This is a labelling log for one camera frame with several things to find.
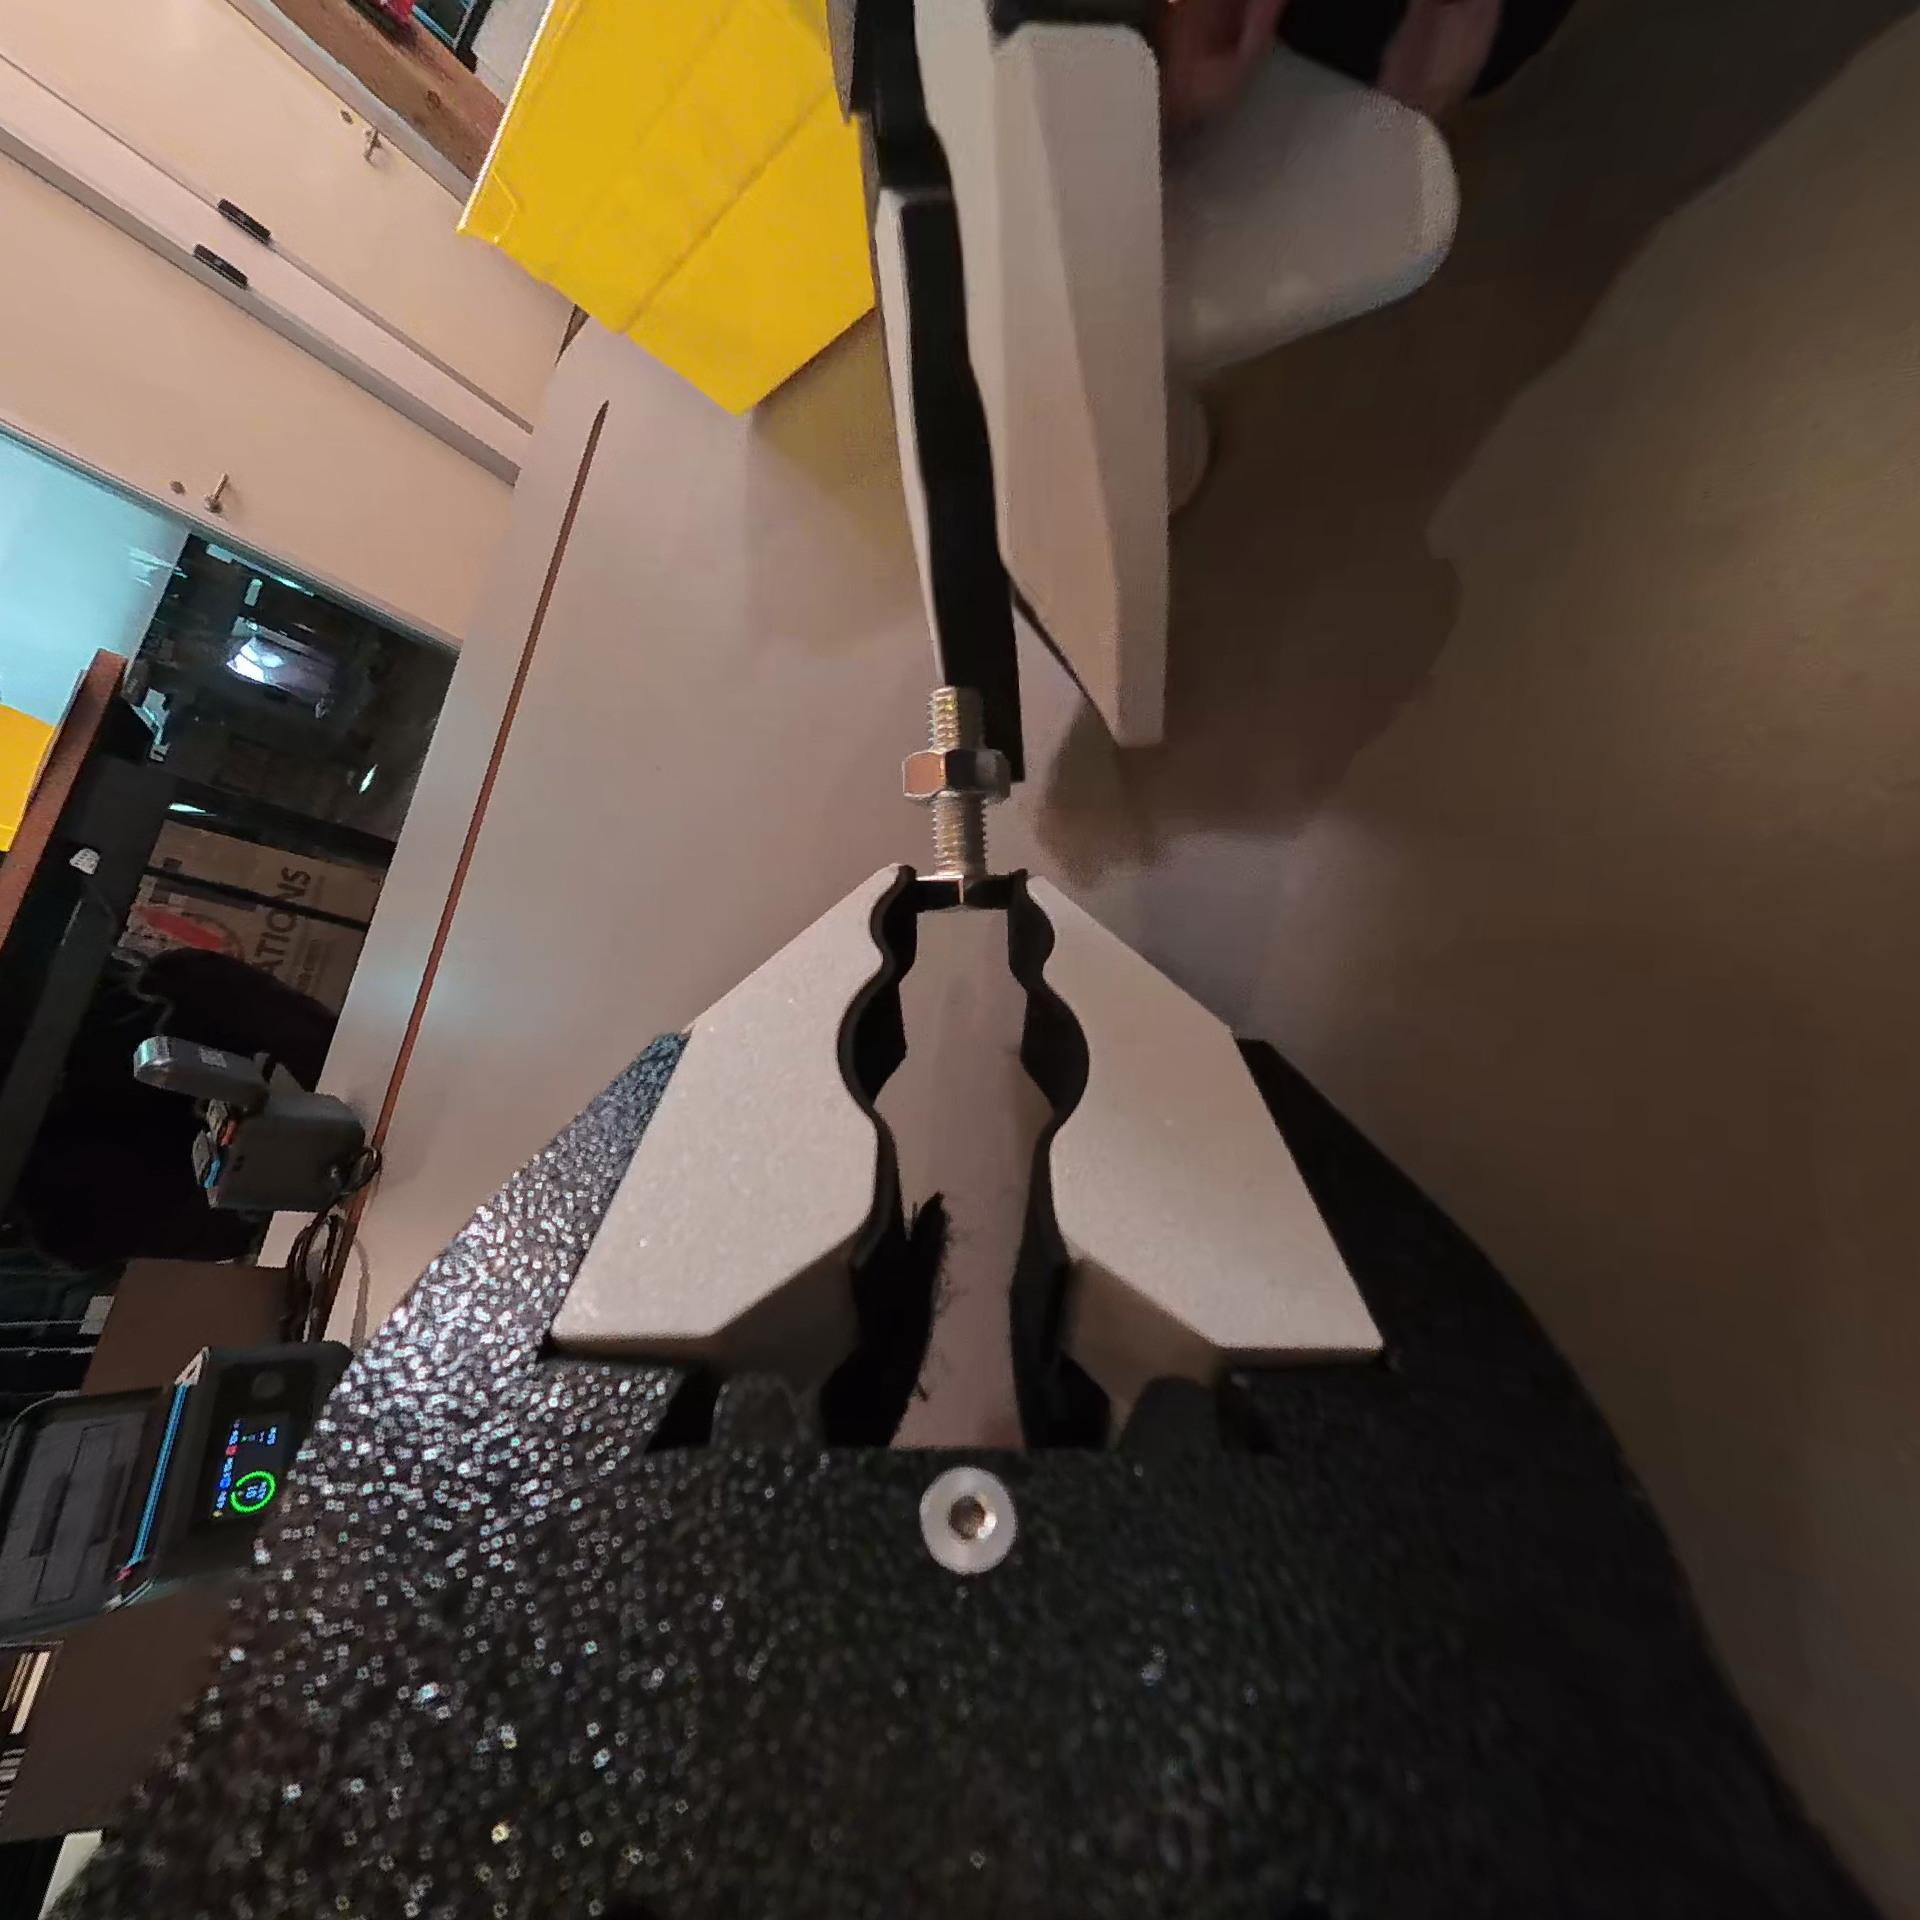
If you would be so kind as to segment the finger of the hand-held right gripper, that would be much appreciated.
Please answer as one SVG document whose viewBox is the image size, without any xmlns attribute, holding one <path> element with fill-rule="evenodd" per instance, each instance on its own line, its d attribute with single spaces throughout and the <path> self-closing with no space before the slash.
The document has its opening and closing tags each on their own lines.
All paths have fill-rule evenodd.
<svg viewBox="0 0 1920 1920">
<path fill-rule="evenodd" d="M 1161 83 L 1119 24 L 917 4 L 964 259 L 999 553 L 1123 748 L 1163 734 L 1167 363 Z"/>
<path fill-rule="evenodd" d="M 969 352 L 952 179 L 925 104 L 917 25 L 907 2 L 845 2 L 845 120 L 860 141 L 935 682 L 975 694 L 982 740 L 1020 782 L 1014 597 L 1001 563 L 992 442 Z"/>
</svg>

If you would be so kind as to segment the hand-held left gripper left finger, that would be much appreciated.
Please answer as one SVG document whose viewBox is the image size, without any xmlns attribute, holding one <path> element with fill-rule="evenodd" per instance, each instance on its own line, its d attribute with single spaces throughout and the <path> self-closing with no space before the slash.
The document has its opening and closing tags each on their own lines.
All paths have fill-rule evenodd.
<svg viewBox="0 0 1920 1920">
<path fill-rule="evenodd" d="M 566 1285 L 557 1355 L 820 1385 L 854 1350 L 879 1126 L 841 1040 L 907 885 L 867 878 L 697 1016 Z"/>
</svg>

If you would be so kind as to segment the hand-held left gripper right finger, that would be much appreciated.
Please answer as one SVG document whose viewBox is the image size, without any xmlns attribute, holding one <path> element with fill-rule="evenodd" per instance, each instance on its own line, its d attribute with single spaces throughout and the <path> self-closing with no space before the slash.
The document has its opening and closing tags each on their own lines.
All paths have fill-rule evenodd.
<svg viewBox="0 0 1920 1920">
<path fill-rule="evenodd" d="M 1235 1033 L 1048 880 L 1011 904 L 1028 1011 L 1062 1012 L 1041 1169 L 1062 1355 L 1099 1389 L 1368 1360 L 1383 1336 Z"/>
</svg>

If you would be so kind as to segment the silver bolt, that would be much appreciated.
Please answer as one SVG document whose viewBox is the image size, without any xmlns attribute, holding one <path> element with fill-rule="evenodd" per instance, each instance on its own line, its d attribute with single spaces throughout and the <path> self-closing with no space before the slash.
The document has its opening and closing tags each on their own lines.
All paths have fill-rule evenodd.
<svg viewBox="0 0 1920 1920">
<path fill-rule="evenodd" d="M 917 753 L 935 748 L 996 750 L 1007 760 L 1014 787 L 1016 771 L 1003 750 L 990 745 L 982 713 L 982 702 L 975 691 L 937 685 L 928 694 L 925 745 L 917 748 Z M 931 834 L 931 869 L 924 873 L 924 883 L 949 890 L 952 904 L 961 907 L 1001 905 L 1011 883 L 1003 873 L 995 872 L 990 849 L 990 812 L 999 802 L 937 797 L 931 804 L 917 804 L 928 814 Z"/>
</svg>

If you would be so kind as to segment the person's right hand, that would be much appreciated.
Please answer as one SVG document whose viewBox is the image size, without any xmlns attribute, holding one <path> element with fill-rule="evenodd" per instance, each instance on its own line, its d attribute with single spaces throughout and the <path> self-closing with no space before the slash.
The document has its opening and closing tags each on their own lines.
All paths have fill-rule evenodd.
<svg viewBox="0 0 1920 1920">
<path fill-rule="evenodd" d="M 1447 120 L 1473 96 L 1503 2 L 1182 2 L 1158 25 L 1163 120 L 1191 129 L 1237 106 L 1283 43 L 1300 58 Z"/>
</svg>

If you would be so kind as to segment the grey charger device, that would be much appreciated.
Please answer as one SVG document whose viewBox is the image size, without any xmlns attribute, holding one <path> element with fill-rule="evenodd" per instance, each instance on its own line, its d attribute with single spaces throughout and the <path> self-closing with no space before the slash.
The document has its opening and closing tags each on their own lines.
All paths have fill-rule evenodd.
<svg viewBox="0 0 1920 1920">
<path fill-rule="evenodd" d="M 267 1053 L 148 1037 L 133 1053 L 133 1077 L 196 1106 L 191 1161 L 214 1211 L 321 1214 L 373 1174 L 374 1150 L 355 1108 L 301 1088 Z"/>
</svg>

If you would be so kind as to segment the printed cardboard box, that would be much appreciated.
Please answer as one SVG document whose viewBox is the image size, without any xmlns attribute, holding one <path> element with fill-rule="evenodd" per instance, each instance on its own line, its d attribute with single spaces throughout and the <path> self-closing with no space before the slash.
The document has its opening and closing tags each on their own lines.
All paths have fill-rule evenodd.
<svg viewBox="0 0 1920 1920">
<path fill-rule="evenodd" d="M 169 820 L 136 885 L 126 947 L 222 954 L 337 1005 L 381 883 L 381 872 L 352 861 Z"/>
</svg>

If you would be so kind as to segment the black office chair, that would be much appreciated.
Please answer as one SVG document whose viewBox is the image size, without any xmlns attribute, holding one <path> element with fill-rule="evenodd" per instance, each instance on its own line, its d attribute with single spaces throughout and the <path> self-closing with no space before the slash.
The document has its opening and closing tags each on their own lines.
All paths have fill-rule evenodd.
<svg viewBox="0 0 1920 1920">
<path fill-rule="evenodd" d="M 136 1084 L 148 1037 L 270 1053 L 301 1088 L 320 1082 L 337 1025 L 320 1000 L 219 952 L 172 949 L 115 966 L 87 1008 L 14 1194 L 41 1258 L 76 1272 L 133 1260 L 249 1260 L 255 1227 L 217 1211 L 191 1169 L 198 1117 Z"/>
</svg>

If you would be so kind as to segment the black power station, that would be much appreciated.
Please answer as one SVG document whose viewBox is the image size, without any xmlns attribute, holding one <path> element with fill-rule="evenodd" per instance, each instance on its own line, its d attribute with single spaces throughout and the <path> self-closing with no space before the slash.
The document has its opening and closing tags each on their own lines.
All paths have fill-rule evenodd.
<svg viewBox="0 0 1920 1920">
<path fill-rule="evenodd" d="M 335 1339 L 200 1349 L 160 1385 L 23 1410 L 1 1454 L 1 1641 L 236 1570 L 352 1363 Z"/>
</svg>

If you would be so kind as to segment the white door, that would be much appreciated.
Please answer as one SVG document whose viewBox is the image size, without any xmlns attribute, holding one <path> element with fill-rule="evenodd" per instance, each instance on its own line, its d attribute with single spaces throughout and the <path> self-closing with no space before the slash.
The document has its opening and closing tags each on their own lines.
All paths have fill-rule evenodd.
<svg viewBox="0 0 1920 1920">
<path fill-rule="evenodd" d="M 14 160 L 5 428 L 461 645 L 512 484 Z"/>
<path fill-rule="evenodd" d="M 5 150 L 335 370 L 507 474 L 571 305 L 464 236 L 479 129 L 460 67 L 321 4 L 381 104 L 289 4 L 5 4 Z"/>
</svg>

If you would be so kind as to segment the dark table with wooden edge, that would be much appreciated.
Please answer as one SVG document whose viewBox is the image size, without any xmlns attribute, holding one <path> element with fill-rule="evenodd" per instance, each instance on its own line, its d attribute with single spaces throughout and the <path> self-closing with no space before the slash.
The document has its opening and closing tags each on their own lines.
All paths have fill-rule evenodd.
<svg viewBox="0 0 1920 1920">
<path fill-rule="evenodd" d="M 1 1209 L 41 1132 L 68 1050 L 157 829 L 151 744 L 97 652 L 14 806 L 1 872 Z"/>
</svg>

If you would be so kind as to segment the small yellow plastic bin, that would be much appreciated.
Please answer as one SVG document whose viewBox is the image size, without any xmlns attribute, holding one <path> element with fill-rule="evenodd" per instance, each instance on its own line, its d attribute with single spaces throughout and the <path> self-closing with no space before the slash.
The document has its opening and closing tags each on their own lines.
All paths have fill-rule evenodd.
<svg viewBox="0 0 1920 1920">
<path fill-rule="evenodd" d="M 30 712 L 0 707 L 0 850 L 11 850 L 27 819 L 44 766 L 56 744 L 56 725 Z"/>
</svg>

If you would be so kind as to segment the glass partition window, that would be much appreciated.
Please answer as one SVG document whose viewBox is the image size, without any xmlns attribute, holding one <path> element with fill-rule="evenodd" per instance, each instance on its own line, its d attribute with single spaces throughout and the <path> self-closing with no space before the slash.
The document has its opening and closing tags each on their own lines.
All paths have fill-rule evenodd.
<svg viewBox="0 0 1920 1920">
<path fill-rule="evenodd" d="M 60 725 L 97 652 L 172 820 L 385 878 L 453 652 L 5 434 L 5 704 Z"/>
</svg>

